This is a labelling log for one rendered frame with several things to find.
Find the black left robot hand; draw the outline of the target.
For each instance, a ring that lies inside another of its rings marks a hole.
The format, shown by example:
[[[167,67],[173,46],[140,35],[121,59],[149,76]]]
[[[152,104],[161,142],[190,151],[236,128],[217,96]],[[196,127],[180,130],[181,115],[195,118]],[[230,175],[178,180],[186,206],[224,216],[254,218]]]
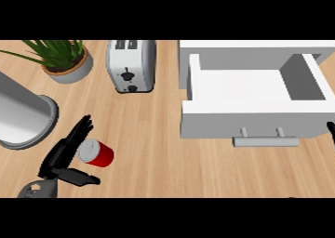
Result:
[[[88,184],[100,184],[100,179],[97,177],[88,175],[75,168],[69,168],[78,147],[84,142],[91,129],[93,124],[90,116],[85,115],[69,131],[68,136],[57,141],[48,151],[38,171],[38,177],[41,179],[60,179],[78,187]]]

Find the red can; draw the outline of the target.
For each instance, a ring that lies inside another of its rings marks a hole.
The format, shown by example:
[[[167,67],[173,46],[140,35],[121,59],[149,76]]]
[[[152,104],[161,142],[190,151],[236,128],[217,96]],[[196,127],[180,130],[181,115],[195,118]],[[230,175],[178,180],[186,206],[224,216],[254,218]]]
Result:
[[[87,139],[78,147],[77,156],[85,164],[106,167],[113,161],[113,150],[97,139]]]

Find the white open drawer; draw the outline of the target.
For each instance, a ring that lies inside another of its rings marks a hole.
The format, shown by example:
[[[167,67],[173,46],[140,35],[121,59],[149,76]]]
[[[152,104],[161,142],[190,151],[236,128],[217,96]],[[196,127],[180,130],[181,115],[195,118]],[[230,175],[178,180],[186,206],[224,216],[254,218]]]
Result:
[[[187,100],[181,137],[273,137],[282,129],[295,138],[326,133],[335,118],[335,95],[316,60],[295,54],[277,70],[205,70],[189,56]]]

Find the large grey cylinder container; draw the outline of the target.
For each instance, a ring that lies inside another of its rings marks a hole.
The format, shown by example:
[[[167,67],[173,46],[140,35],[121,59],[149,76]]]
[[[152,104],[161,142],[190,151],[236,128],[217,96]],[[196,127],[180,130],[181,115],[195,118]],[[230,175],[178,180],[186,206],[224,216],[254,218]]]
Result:
[[[0,145],[25,150],[47,137],[57,123],[54,100],[35,95],[0,72]]]

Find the potted green plant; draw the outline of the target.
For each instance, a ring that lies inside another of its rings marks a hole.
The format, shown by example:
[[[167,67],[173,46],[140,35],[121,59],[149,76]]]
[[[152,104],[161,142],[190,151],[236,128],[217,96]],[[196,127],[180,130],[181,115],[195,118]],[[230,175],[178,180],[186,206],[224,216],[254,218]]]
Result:
[[[23,43],[40,59],[7,50],[0,52],[38,63],[54,82],[68,85],[88,76],[93,57],[81,40],[23,40]]]

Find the white cabinet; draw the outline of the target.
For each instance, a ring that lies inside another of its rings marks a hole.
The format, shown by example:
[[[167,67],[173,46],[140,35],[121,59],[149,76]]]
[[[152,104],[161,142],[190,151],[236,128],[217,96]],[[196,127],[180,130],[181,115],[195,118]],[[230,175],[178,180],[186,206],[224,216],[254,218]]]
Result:
[[[178,88],[187,87],[190,54],[204,70],[277,70],[294,54],[311,55],[320,64],[333,52],[335,40],[180,40]]]

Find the silver toaster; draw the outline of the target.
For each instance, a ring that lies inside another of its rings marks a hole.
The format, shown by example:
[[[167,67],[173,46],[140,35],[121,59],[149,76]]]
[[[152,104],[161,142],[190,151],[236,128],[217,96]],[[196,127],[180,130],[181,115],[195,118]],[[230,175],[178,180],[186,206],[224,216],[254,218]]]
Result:
[[[156,44],[153,40],[109,40],[106,67],[118,93],[146,93],[153,89]]]

